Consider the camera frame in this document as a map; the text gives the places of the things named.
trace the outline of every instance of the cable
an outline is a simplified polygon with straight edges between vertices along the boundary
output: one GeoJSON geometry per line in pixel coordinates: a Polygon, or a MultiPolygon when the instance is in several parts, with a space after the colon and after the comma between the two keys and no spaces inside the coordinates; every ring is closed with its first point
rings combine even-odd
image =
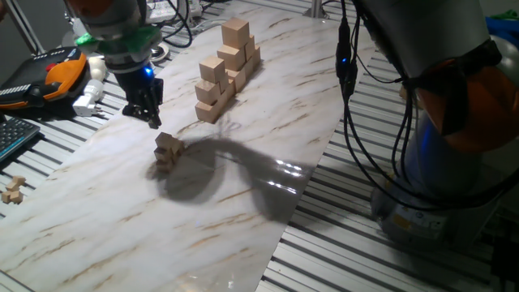
{"type": "MultiPolygon", "coordinates": [[[[358,27],[357,27],[357,22],[355,22],[355,26],[354,26],[354,30],[351,32],[352,35],[351,35],[351,38],[353,40],[353,37],[354,37],[354,34],[356,33],[356,31],[358,30],[358,27]]],[[[351,42],[351,47],[352,49],[354,50],[357,50],[357,48],[354,48],[354,44],[353,42],[351,42]]],[[[376,78],[366,67],[366,65],[364,65],[364,62],[362,61],[362,59],[360,57],[358,57],[358,61],[360,62],[360,64],[362,65],[362,68],[364,68],[364,71],[371,77],[373,78],[375,81],[377,82],[380,82],[382,84],[393,84],[393,83],[399,83],[401,82],[403,79],[402,78],[397,78],[395,80],[390,80],[390,81],[384,81],[384,80],[380,80],[378,78],[376,78]]]]}
{"type": "MultiPolygon", "coordinates": [[[[174,47],[177,47],[177,48],[180,48],[180,49],[185,49],[185,48],[188,48],[192,43],[193,43],[193,34],[191,32],[191,30],[189,29],[189,25],[187,24],[187,21],[184,17],[182,17],[182,15],[180,15],[180,12],[178,12],[178,9],[177,7],[175,7],[175,5],[173,5],[173,3],[171,2],[171,0],[166,0],[170,5],[171,7],[173,8],[173,10],[175,10],[175,13],[176,15],[178,15],[178,18],[180,19],[180,21],[182,22],[182,25],[177,28],[174,32],[170,33],[169,35],[167,36],[164,36],[163,37],[163,40],[165,43],[167,44],[170,44],[174,47]],[[183,28],[186,28],[187,30],[187,34],[189,35],[189,41],[186,43],[186,44],[175,44],[173,43],[172,41],[168,41],[166,40],[168,37],[172,37],[174,35],[176,35],[178,32],[180,32],[183,28]]],[[[186,0],[186,18],[189,16],[189,1],[186,0]]]]}
{"type": "MultiPolygon", "coordinates": [[[[354,34],[353,34],[353,36],[351,37],[351,40],[350,40],[350,43],[352,43],[352,49],[354,50],[354,57],[352,58],[352,61],[351,61],[351,63],[353,63],[353,64],[356,61],[356,58],[358,56],[357,55],[358,27],[359,27],[359,22],[357,21],[355,23],[355,27],[354,27],[354,34]]],[[[391,198],[392,200],[396,201],[397,203],[401,204],[402,206],[405,206],[405,207],[408,207],[408,208],[413,208],[413,209],[416,209],[416,210],[423,210],[423,211],[442,211],[442,210],[449,210],[449,209],[477,208],[477,207],[481,207],[481,206],[483,206],[485,204],[489,204],[493,200],[499,199],[502,195],[506,194],[507,191],[512,189],[517,184],[517,182],[519,181],[519,170],[517,170],[515,173],[513,173],[508,178],[506,178],[503,182],[500,182],[497,185],[495,185],[493,187],[490,187],[488,190],[483,191],[483,192],[481,192],[481,193],[479,193],[477,195],[472,195],[469,198],[469,200],[466,197],[453,198],[453,199],[450,199],[450,200],[447,200],[447,199],[438,200],[438,199],[435,199],[435,198],[424,196],[424,195],[419,194],[419,193],[414,193],[412,191],[407,190],[406,188],[404,188],[402,186],[399,186],[392,178],[390,178],[376,164],[376,162],[372,159],[371,155],[363,147],[362,141],[360,140],[360,138],[358,138],[357,132],[356,132],[356,130],[354,128],[354,123],[353,123],[353,119],[351,117],[350,108],[349,108],[350,95],[346,94],[346,86],[344,86],[344,84],[346,84],[346,82],[344,80],[341,80],[342,97],[343,97],[343,101],[345,102],[345,123],[344,123],[345,141],[346,141],[347,147],[348,147],[348,149],[350,151],[350,154],[354,158],[355,162],[358,164],[359,169],[364,173],[364,175],[366,175],[368,180],[371,183],[373,183],[385,195],[387,195],[389,198],[391,198]],[[410,195],[411,197],[413,197],[415,199],[422,200],[424,202],[427,202],[428,204],[432,204],[432,205],[435,205],[437,207],[434,207],[434,208],[422,208],[422,207],[418,207],[418,206],[413,206],[411,204],[407,204],[405,202],[402,202],[401,200],[399,200],[395,196],[391,195],[383,187],[381,187],[373,179],[373,177],[366,171],[366,169],[360,163],[359,159],[357,158],[356,154],[354,153],[354,150],[351,148],[351,143],[350,143],[350,139],[349,139],[348,131],[347,131],[348,124],[350,125],[352,134],[353,134],[353,136],[354,136],[358,146],[361,148],[362,153],[366,156],[368,161],[370,161],[370,163],[377,169],[377,171],[380,172],[393,186],[400,187],[405,193],[407,193],[408,195],[410,195]]],[[[410,130],[411,130],[411,124],[412,124],[412,118],[413,118],[413,106],[412,106],[413,100],[412,99],[414,98],[414,94],[411,92],[410,88],[408,89],[408,95],[409,95],[409,97],[408,97],[408,101],[407,101],[407,104],[406,104],[405,117],[404,117],[404,119],[402,121],[401,132],[400,132],[400,135],[399,135],[399,136],[401,136],[401,133],[403,132],[403,129],[404,129],[404,125],[406,124],[406,134],[405,134],[405,138],[404,138],[405,146],[409,142],[409,136],[410,136],[410,130]]],[[[403,165],[403,164],[405,164],[405,150],[404,149],[402,151],[401,159],[402,158],[403,158],[403,160],[402,160],[402,165],[403,165]]]]}
{"type": "Polygon", "coordinates": [[[413,93],[410,90],[408,90],[407,95],[407,102],[405,103],[405,115],[407,115],[407,128],[405,129],[404,143],[402,145],[402,151],[400,153],[400,165],[402,169],[402,176],[408,184],[411,184],[409,178],[407,177],[407,172],[405,171],[405,152],[407,150],[407,144],[409,143],[409,137],[411,134],[411,123],[413,122],[413,93]]]}
{"type": "Polygon", "coordinates": [[[323,2],[321,4],[321,7],[324,6],[324,5],[328,5],[329,3],[333,3],[333,2],[340,3],[339,0],[328,0],[328,1],[323,2]]]}
{"type": "Polygon", "coordinates": [[[229,2],[229,1],[230,0],[208,0],[208,1],[205,1],[205,2],[209,2],[209,4],[206,5],[206,6],[202,6],[202,12],[205,12],[214,3],[225,3],[225,2],[229,2]]]}
{"type": "Polygon", "coordinates": [[[346,1],[341,0],[342,19],[346,19],[346,1]]]}
{"type": "Polygon", "coordinates": [[[398,173],[397,169],[397,150],[398,150],[398,144],[400,143],[400,138],[402,137],[402,132],[405,128],[405,122],[407,122],[407,114],[404,114],[404,118],[402,119],[402,124],[400,125],[400,129],[398,130],[397,138],[395,139],[395,144],[392,146],[391,151],[391,166],[393,173],[400,178],[400,174],[398,173]]]}

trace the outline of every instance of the white power adapter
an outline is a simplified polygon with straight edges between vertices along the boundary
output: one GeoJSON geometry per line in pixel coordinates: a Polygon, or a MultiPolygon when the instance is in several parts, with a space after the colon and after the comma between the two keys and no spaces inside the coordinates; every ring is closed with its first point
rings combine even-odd
{"type": "Polygon", "coordinates": [[[87,86],[83,90],[83,95],[74,102],[72,108],[80,117],[92,117],[94,114],[99,114],[101,109],[96,107],[96,101],[99,101],[102,94],[103,83],[92,79],[88,81],[87,86]]]}
{"type": "Polygon", "coordinates": [[[192,17],[202,17],[202,6],[200,0],[188,0],[192,17]]]}

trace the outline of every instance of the stacked wooden blocks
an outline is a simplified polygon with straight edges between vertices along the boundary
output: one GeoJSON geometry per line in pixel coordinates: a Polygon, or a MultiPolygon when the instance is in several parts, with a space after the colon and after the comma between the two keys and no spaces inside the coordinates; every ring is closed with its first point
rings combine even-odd
{"type": "Polygon", "coordinates": [[[19,175],[13,177],[11,182],[6,186],[7,191],[2,193],[2,202],[9,204],[13,202],[20,204],[24,200],[24,194],[19,191],[19,188],[25,183],[25,178],[19,175]]]}
{"type": "Polygon", "coordinates": [[[217,57],[200,63],[202,81],[195,86],[199,120],[214,123],[237,92],[241,92],[261,62],[260,48],[250,34],[249,23],[232,18],[221,26],[224,45],[217,57]]]}
{"type": "Polygon", "coordinates": [[[161,172],[170,172],[184,151],[184,143],[166,133],[160,133],[155,142],[157,143],[154,152],[157,169],[161,172]]]}

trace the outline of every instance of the small wooden block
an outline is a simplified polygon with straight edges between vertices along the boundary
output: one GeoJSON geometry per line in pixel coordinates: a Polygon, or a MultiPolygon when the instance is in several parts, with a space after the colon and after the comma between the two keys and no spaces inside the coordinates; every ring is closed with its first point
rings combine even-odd
{"type": "Polygon", "coordinates": [[[176,153],[171,157],[171,162],[173,162],[173,164],[176,164],[179,158],[180,158],[180,152],[176,152],[176,153]]]}
{"type": "Polygon", "coordinates": [[[250,35],[249,41],[245,45],[245,58],[247,59],[247,61],[249,61],[252,58],[252,55],[255,52],[255,45],[256,43],[254,41],[254,36],[250,35]]]}
{"type": "Polygon", "coordinates": [[[158,148],[169,149],[174,145],[174,138],[172,135],[167,133],[160,133],[155,139],[158,148]]]}
{"type": "Polygon", "coordinates": [[[21,175],[15,175],[12,181],[18,184],[19,186],[23,186],[23,184],[25,183],[25,178],[21,175]]]}
{"type": "Polygon", "coordinates": [[[232,71],[228,70],[227,74],[229,75],[229,79],[234,81],[235,91],[241,92],[247,83],[247,77],[245,76],[245,70],[241,71],[232,71]]]}
{"type": "Polygon", "coordinates": [[[17,184],[16,182],[9,182],[6,186],[6,189],[8,191],[18,191],[19,190],[19,184],[17,184]]]}
{"type": "Polygon", "coordinates": [[[218,87],[220,88],[220,94],[222,94],[227,87],[229,86],[229,76],[227,75],[227,72],[225,73],[225,78],[223,80],[220,80],[218,82],[218,87]]]}
{"type": "Polygon", "coordinates": [[[175,143],[171,148],[173,155],[181,155],[184,152],[184,143],[181,140],[175,139],[175,143]]]}
{"type": "Polygon", "coordinates": [[[195,105],[196,116],[200,121],[214,123],[220,115],[220,101],[213,105],[199,102],[195,105]]]}
{"type": "Polygon", "coordinates": [[[196,116],[200,121],[214,123],[220,117],[221,111],[224,109],[227,101],[236,94],[234,81],[229,80],[230,85],[214,105],[207,105],[199,102],[195,106],[196,116]]]}
{"type": "Polygon", "coordinates": [[[171,151],[171,148],[157,148],[153,153],[155,153],[155,158],[158,161],[170,161],[173,158],[173,152],[171,151]]]}
{"type": "Polygon", "coordinates": [[[171,160],[157,161],[155,165],[157,166],[157,170],[161,172],[169,173],[173,169],[173,162],[171,160]]]}
{"type": "Polygon", "coordinates": [[[2,193],[2,202],[5,204],[9,204],[11,202],[11,192],[10,191],[4,191],[2,193]]]}
{"type": "Polygon", "coordinates": [[[213,84],[224,80],[225,62],[223,59],[215,56],[209,56],[200,63],[200,76],[203,80],[209,81],[213,84]]]}
{"type": "Polygon", "coordinates": [[[221,25],[221,36],[224,45],[241,49],[249,41],[249,22],[232,18],[221,25]]]}
{"type": "Polygon", "coordinates": [[[10,195],[11,202],[15,204],[20,204],[24,200],[24,194],[20,191],[13,191],[10,195]]]}
{"type": "Polygon", "coordinates": [[[214,84],[206,80],[201,80],[195,85],[196,98],[203,103],[211,105],[220,97],[221,90],[219,84],[214,84]]]}
{"type": "Polygon", "coordinates": [[[217,52],[218,58],[225,60],[225,69],[240,71],[245,64],[245,48],[235,49],[228,45],[223,45],[217,52]]]}
{"type": "Polygon", "coordinates": [[[254,54],[252,55],[252,62],[254,63],[254,69],[261,63],[261,49],[258,45],[255,47],[254,54]]]}
{"type": "Polygon", "coordinates": [[[225,95],[227,97],[227,101],[236,95],[236,85],[234,84],[234,80],[229,79],[229,87],[225,91],[225,95]]]}
{"type": "Polygon", "coordinates": [[[250,80],[252,77],[252,73],[254,73],[254,56],[245,63],[243,70],[245,71],[247,81],[250,80]]]}

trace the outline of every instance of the black device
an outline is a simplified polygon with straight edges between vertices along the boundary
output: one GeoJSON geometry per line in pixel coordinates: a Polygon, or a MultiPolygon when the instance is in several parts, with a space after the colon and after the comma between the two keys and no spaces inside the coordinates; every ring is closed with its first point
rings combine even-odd
{"type": "Polygon", "coordinates": [[[0,161],[32,139],[40,128],[19,118],[6,117],[0,113],[0,161]]]}

